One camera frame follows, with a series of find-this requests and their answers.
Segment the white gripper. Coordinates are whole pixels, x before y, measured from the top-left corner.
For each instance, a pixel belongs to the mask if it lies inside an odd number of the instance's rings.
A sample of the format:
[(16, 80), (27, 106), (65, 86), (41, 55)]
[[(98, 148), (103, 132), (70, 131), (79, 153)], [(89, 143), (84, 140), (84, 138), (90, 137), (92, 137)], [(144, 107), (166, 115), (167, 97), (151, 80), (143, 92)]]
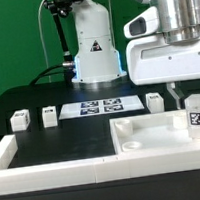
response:
[(165, 83), (181, 110), (183, 92), (176, 81), (200, 79), (200, 37), (169, 45), (163, 35), (132, 40), (126, 48), (127, 68), (136, 85)]

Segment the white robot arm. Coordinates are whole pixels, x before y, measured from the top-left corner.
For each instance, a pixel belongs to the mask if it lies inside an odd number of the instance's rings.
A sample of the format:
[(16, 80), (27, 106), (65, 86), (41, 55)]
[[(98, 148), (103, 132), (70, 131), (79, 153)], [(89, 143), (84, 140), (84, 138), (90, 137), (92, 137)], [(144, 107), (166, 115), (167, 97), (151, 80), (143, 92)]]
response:
[(200, 79), (200, 0), (136, 0), (149, 8), (125, 24), (127, 71), (111, 40), (107, 9), (93, 0), (70, 2), (79, 49), (76, 76), (95, 85), (123, 76), (148, 85)]

